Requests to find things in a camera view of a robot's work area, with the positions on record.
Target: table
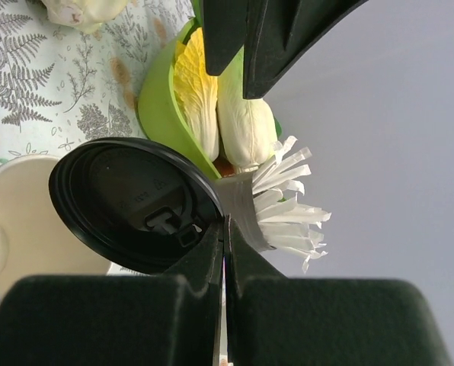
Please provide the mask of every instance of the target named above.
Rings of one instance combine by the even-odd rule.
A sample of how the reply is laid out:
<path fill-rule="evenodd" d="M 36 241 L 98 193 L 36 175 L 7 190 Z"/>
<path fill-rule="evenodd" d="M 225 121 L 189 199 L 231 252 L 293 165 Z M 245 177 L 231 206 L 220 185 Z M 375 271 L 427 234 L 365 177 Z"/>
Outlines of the table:
<path fill-rule="evenodd" d="M 86 35 L 48 22 L 40 0 L 0 0 L 0 165 L 64 156 L 99 137 L 144 137 L 145 75 L 192 16 L 190 0 L 131 0 Z"/>

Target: plastic lid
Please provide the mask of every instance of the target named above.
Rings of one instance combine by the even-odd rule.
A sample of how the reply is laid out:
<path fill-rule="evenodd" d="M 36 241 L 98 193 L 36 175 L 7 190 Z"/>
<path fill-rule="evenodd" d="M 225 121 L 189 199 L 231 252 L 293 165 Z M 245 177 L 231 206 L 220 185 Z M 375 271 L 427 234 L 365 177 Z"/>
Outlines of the plastic lid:
<path fill-rule="evenodd" d="M 84 244 L 142 273 L 171 267 L 223 217 L 213 186 L 192 162 L 139 138 L 80 145 L 51 173 L 50 196 Z"/>

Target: green bowl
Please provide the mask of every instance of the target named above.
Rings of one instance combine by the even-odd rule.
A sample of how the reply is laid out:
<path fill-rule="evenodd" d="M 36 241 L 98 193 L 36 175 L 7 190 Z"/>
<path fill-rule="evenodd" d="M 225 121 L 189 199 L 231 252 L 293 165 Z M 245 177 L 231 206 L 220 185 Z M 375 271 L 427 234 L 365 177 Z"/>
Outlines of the green bowl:
<path fill-rule="evenodd" d="M 145 78 L 138 100 L 139 123 L 146 136 L 186 156 L 208 178 L 221 178 L 219 171 L 206 156 L 201 145 L 191 133 L 178 107 L 173 89 L 174 51 L 177 41 L 185 43 L 199 26 L 192 19 L 158 54 Z M 278 136 L 281 127 L 277 123 Z"/>

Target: floral tablecloth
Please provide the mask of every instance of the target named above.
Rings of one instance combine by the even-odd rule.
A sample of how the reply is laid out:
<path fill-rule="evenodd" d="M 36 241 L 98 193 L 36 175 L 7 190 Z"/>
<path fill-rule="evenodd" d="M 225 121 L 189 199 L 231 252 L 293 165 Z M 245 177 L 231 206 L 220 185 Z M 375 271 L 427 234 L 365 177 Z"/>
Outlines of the floral tablecloth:
<path fill-rule="evenodd" d="M 91 35 L 51 24 L 40 0 L 0 0 L 0 165 L 86 140 L 143 136 L 136 101 L 190 0 L 131 0 Z"/>

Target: wall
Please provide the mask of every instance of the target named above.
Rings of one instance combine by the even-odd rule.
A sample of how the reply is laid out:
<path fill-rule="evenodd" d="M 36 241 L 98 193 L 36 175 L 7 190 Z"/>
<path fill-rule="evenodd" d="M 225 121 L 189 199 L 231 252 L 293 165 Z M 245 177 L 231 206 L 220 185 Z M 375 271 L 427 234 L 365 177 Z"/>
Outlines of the wall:
<path fill-rule="evenodd" d="M 333 212 L 307 275 L 415 283 L 454 359 L 454 0 L 369 0 L 267 100 L 314 155 L 303 200 Z"/>

